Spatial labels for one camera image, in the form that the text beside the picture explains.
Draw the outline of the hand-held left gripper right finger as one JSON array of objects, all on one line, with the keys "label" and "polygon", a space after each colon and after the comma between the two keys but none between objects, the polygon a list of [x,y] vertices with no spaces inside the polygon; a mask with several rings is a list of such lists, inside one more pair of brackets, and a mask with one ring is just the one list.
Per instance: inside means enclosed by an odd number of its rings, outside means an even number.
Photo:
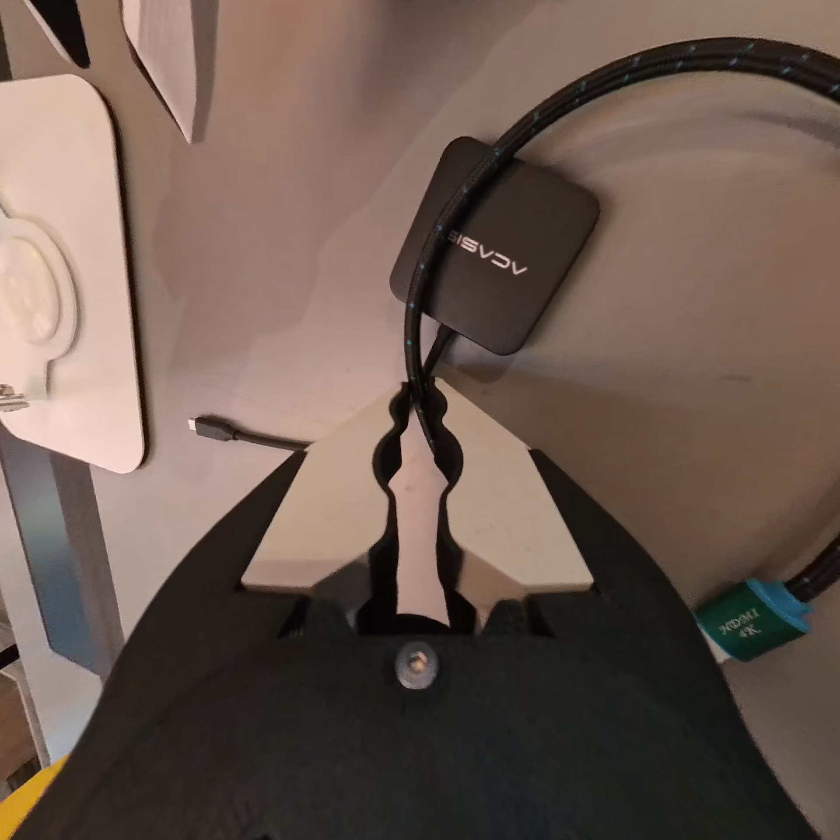
[{"label": "hand-held left gripper right finger", "polygon": [[446,481],[436,553],[450,627],[475,632],[499,602],[588,592],[593,574],[530,447],[440,378],[425,417]]}]

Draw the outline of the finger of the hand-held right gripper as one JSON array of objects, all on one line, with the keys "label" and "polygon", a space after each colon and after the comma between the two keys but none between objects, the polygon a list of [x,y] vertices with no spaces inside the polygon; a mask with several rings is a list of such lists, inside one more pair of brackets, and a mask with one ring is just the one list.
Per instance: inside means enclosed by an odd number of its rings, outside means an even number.
[{"label": "finger of the hand-held right gripper", "polygon": [[89,68],[88,42],[77,1],[24,1],[24,4],[60,57],[78,68]]},{"label": "finger of the hand-held right gripper", "polygon": [[147,78],[189,144],[202,142],[216,68],[216,1],[122,1],[122,25]]}]

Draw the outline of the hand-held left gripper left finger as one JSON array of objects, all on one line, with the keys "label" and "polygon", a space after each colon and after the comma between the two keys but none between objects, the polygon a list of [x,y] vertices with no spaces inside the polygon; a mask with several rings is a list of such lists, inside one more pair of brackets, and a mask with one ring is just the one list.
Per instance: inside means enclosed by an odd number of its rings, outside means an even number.
[{"label": "hand-held left gripper left finger", "polygon": [[356,614],[373,596],[373,557],[396,526],[390,488],[411,410],[396,385],[311,444],[241,577],[248,592],[307,596]]}]

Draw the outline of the black square hub adapter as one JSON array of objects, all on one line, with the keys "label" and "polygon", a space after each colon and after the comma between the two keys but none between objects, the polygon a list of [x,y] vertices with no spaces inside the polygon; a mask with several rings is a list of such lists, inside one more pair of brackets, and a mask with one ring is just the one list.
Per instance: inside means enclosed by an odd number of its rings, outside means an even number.
[{"label": "black square hub adapter", "polygon": [[514,160],[447,228],[424,313],[496,355],[519,352],[599,216],[588,190]]}]

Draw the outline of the white stand with wooden board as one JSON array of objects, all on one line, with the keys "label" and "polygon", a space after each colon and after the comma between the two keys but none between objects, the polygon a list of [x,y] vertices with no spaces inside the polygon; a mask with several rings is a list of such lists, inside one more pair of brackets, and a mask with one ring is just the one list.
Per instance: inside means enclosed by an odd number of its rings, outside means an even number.
[{"label": "white stand with wooden board", "polygon": [[111,115],[73,75],[3,82],[1,111],[7,427],[129,474],[146,441]]}]

